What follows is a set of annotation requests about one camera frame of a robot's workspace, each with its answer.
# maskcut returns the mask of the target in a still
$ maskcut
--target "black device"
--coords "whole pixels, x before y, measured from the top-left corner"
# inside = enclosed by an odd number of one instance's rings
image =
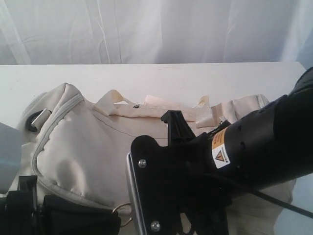
[[[168,146],[140,136],[127,157],[138,234],[184,234],[180,214],[185,213],[188,234],[227,235],[225,208],[243,193],[313,218],[258,191],[313,172],[312,114],[313,69],[289,95],[197,137],[180,111],[165,113],[161,120],[168,124]],[[1,234],[118,234],[121,221],[115,210],[82,207],[55,195],[38,205],[36,181],[36,176],[22,176],[18,190],[0,199]]]

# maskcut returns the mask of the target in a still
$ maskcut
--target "beige fabric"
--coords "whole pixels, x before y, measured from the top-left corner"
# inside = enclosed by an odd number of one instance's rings
[[[203,96],[193,107],[147,96],[136,104],[112,90],[96,104],[85,100],[70,84],[62,84],[41,95],[23,113],[18,129],[23,132],[22,167],[18,175],[38,176],[38,195],[57,194],[71,202],[99,208],[114,208],[129,202],[125,178],[126,155],[135,137],[149,135],[160,145],[167,144],[167,126],[160,117],[167,110],[182,110],[196,135],[208,132],[224,116],[235,122],[268,103],[262,95],[252,95],[210,107]],[[34,112],[52,111],[39,133],[25,130],[26,119]],[[265,191],[291,201],[293,183]],[[11,189],[17,187],[17,178]],[[270,203],[246,195],[234,201],[227,211],[231,235],[273,234],[280,213]],[[130,208],[120,213],[128,214]],[[121,230],[133,234],[134,226]]]

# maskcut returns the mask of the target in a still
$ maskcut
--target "screw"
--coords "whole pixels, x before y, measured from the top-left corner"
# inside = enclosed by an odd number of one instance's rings
[[[151,223],[151,230],[153,232],[158,232],[158,231],[160,231],[160,229],[161,229],[161,225],[160,225],[160,223],[158,221],[153,221]]]
[[[138,162],[140,168],[145,168],[147,166],[147,161],[145,159],[140,159]]]

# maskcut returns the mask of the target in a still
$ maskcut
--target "bag strap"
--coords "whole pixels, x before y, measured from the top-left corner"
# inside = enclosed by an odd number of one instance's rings
[[[161,118],[168,110],[181,110],[187,121],[196,122],[197,128],[216,125],[208,96],[203,96],[193,108],[188,108],[158,97],[154,98],[158,100],[156,105],[147,103],[136,105],[123,97],[118,91],[110,90],[94,105],[93,109],[105,116],[116,115],[128,118]]]

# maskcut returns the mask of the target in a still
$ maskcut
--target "black cable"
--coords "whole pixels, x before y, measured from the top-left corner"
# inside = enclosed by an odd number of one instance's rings
[[[227,183],[227,184],[229,184],[229,185],[232,185],[233,187],[236,187],[236,188],[238,188],[238,189],[240,189],[240,190],[242,190],[242,191],[244,191],[244,192],[248,192],[248,193],[250,193],[250,194],[253,194],[253,195],[255,195],[255,196],[259,197],[259,198],[262,198],[262,199],[264,199],[264,200],[266,200],[266,201],[268,201],[268,202],[271,202],[271,203],[273,203],[273,204],[275,204],[275,205],[278,205],[278,206],[280,206],[280,207],[286,208],[286,209],[288,209],[288,210],[291,210],[291,211],[293,211],[293,212],[299,213],[299,214],[301,214],[301,215],[304,215],[304,216],[306,216],[306,217],[309,217],[309,218],[312,218],[312,219],[313,219],[313,213],[310,212],[310,211],[307,211],[307,210],[305,210],[305,209],[302,209],[302,208],[293,206],[293,205],[291,205],[291,204],[288,204],[288,203],[286,203],[286,202],[283,202],[283,201],[281,201],[281,200],[278,200],[278,199],[276,199],[276,198],[274,198],[274,197],[271,197],[271,196],[269,196],[269,195],[267,195],[267,194],[264,194],[264,193],[262,193],[262,192],[259,192],[259,191],[255,190],[255,189],[253,189],[253,188],[250,188],[250,187],[244,186],[244,185],[242,185],[242,184],[240,184],[240,183],[237,183],[236,181],[231,180],[231,179],[229,179],[229,178],[227,178],[227,177],[224,177],[224,176],[222,176],[222,175],[218,175],[218,174],[205,174],[205,176],[214,178],[214,179],[219,180],[219,181],[221,181],[221,182],[223,182],[223,183]]]

